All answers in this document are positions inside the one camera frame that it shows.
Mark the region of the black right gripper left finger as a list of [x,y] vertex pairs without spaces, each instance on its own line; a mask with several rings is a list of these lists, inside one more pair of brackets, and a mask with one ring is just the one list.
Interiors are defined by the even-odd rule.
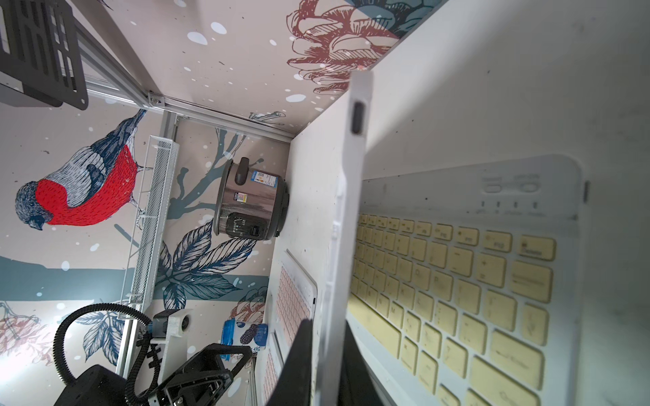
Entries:
[[267,406],[310,404],[312,334],[313,320],[302,320]]

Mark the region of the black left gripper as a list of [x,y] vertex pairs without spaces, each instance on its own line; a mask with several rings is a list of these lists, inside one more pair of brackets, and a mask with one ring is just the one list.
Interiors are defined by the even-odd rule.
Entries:
[[249,346],[210,344],[165,379],[148,404],[216,405],[252,355]]

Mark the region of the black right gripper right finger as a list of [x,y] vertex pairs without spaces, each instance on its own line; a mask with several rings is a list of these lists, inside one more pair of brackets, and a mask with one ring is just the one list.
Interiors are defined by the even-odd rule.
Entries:
[[384,405],[372,382],[367,364],[356,344],[349,323],[345,325],[337,404],[338,406]]

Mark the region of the white keyboard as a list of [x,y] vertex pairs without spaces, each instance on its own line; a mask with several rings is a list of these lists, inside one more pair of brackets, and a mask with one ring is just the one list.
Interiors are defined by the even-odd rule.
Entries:
[[314,405],[338,403],[372,88],[371,71],[357,70],[350,75],[350,98],[346,108],[341,161],[334,195],[330,257],[324,273],[323,296],[318,306],[320,323],[318,363],[312,398]]

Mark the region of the yellow keyboard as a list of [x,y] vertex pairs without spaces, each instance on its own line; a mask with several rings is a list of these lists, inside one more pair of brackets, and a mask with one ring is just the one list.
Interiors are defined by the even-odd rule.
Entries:
[[348,321],[385,405],[571,405],[582,171],[547,155],[365,180]]

